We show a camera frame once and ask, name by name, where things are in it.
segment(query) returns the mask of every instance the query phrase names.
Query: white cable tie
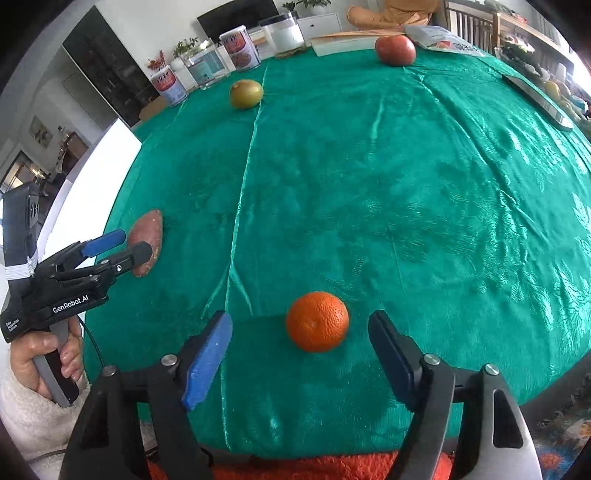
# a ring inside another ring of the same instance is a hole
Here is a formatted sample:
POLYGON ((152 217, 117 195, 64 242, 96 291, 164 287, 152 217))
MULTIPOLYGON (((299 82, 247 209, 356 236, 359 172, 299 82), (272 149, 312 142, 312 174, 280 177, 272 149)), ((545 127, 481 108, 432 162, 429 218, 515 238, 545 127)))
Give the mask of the white cable tie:
POLYGON ((27 257, 27 263, 21 265, 11 265, 4 267, 7 280, 20 280, 21 278, 32 277, 35 273, 35 268, 39 262, 38 252, 35 250, 33 257, 27 257))

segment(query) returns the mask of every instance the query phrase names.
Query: white sleeve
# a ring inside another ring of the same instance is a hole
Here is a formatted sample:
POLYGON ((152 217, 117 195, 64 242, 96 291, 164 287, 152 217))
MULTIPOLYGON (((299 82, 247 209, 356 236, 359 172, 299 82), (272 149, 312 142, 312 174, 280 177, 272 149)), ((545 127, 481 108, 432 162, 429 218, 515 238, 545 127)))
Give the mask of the white sleeve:
POLYGON ((0 417, 24 459, 65 448, 90 391, 86 374, 77 382, 77 400, 62 408, 21 385, 8 365, 0 385, 0 417))

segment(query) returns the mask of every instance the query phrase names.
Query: hand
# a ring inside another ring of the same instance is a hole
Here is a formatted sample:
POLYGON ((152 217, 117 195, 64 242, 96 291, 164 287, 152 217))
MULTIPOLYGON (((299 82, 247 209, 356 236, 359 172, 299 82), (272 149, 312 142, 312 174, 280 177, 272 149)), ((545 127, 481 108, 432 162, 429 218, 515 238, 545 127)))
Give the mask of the hand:
MULTIPOLYGON (((70 317, 68 340, 60 352, 61 374, 77 382, 82 376, 82 330, 78 317, 70 317)), ((49 400, 51 393, 39 376, 33 357, 57 349, 57 337, 49 332, 28 332, 11 343, 10 365, 18 382, 49 400)))

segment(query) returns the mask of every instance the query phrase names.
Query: glass jar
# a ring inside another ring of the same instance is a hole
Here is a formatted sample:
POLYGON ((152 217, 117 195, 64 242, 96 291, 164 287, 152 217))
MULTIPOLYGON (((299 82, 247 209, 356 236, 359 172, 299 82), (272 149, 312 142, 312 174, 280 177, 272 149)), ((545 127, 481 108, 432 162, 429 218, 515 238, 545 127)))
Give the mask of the glass jar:
POLYGON ((211 38, 202 41, 181 58, 201 90, 230 75, 211 38))
POLYGON ((259 25, 276 58, 290 57, 306 49, 300 26, 291 12, 261 20, 259 25))

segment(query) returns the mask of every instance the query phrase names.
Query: metal screw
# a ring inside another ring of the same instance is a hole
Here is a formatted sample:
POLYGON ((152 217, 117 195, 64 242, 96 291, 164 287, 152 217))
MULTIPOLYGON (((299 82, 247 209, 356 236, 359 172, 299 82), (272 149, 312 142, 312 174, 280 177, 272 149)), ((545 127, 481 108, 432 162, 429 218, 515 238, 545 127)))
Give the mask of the metal screw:
POLYGON ((177 356, 173 353, 169 353, 168 355, 164 355, 160 363, 163 364, 165 367, 172 367, 173 365, 177 364, 177 356))
POLYGON ((115 372, 117 371, 117 367, 114 365, 107 365, 106 367, 104 367, 104 369, 102 370, 102 372, 100 373, 103 377, 112 377, 113 375, 115 375, 115 372))
POLYGON ((423 359, 425 360, 425 363, 429 365, 439 365, 441 363, 441 359, 434 353, 428 353, 423 359))
POLYGON ((497 367, 496 365, 493 365, 493 364, 486 364, 484 366, 484 370, 489 375, 498 375, 499 371, 500 371, 499 367, 497 367))

